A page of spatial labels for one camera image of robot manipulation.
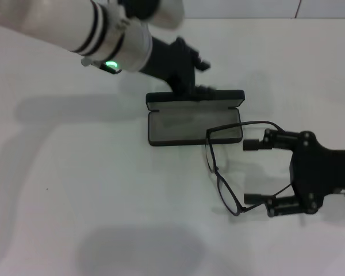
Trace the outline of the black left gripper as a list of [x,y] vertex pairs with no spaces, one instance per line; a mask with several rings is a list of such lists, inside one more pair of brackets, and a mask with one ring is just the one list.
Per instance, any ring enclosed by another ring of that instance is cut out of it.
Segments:
[[152,38],[152,51],[141,73],[166,82],[176,95],[189,94],[192,101],[211,101],[217,90],[208,86],[195,87],[195,69],[206,71],[211,65],[200,53],[190,48],[181,37],[167,44]]

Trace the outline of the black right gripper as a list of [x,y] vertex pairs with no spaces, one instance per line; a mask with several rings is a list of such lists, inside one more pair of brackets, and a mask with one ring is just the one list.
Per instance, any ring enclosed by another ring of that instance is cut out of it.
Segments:
[[245,139],[243,151],[291,150],[290,179],[294,194],[245,194],[244,203],[264,204],[269,217],[316,213],[324,198],[345,195],[345,149],[322,146],[314,133],[266,129],[262,140]]

